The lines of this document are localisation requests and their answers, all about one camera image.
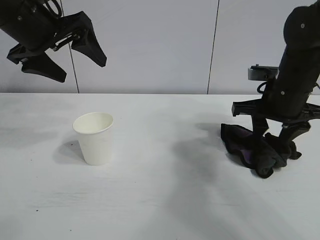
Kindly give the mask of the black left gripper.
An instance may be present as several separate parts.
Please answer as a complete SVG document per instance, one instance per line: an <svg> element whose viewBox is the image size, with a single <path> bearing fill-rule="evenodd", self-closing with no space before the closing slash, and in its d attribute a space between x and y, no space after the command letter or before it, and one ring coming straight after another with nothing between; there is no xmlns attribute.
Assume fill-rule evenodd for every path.
<svg viewBox="0 0 320 240"><path fill-rule="evenodd" d="M25 74L40 75L64 83L67 73L45 52L58 51L71 43L71 48L105 67L103 52L90 18L80 11L63 16L56 0L2 0L0 29L17 41L7 58L22 63Z"/></svg>

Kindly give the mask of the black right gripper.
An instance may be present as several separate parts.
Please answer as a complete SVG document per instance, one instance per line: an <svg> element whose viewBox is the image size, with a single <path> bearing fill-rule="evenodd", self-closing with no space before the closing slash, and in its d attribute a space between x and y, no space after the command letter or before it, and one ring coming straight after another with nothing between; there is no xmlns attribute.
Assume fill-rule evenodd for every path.
<svg viewBox="0 0 320 240"><path fill-rule="evenodd" d="M287 124L282 126L278 137L278 153L298 153L294 139L310 130L311 125L307 121L320 118L320 106L307 103L308 91L276 91L273 89L274 82L275 79L270 79L257 87L261 98L234 101L232 115L251 116L251 146L254 152L266 144L264 134L269 129L268 119Z"/></svg>

